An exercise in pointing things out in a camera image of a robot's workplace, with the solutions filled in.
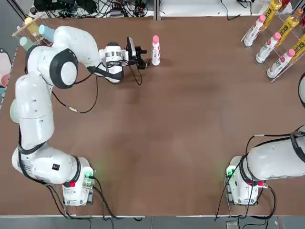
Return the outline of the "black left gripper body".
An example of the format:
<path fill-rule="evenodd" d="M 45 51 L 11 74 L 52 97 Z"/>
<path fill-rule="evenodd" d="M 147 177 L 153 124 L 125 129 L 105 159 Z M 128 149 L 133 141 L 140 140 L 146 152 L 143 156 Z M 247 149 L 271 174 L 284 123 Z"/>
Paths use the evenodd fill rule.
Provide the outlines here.
<path fill-rule="evenodd" d="M 141 47 L 126 47 L 122 50 L 123 66 L 139 65 L 142 61 Z"/>

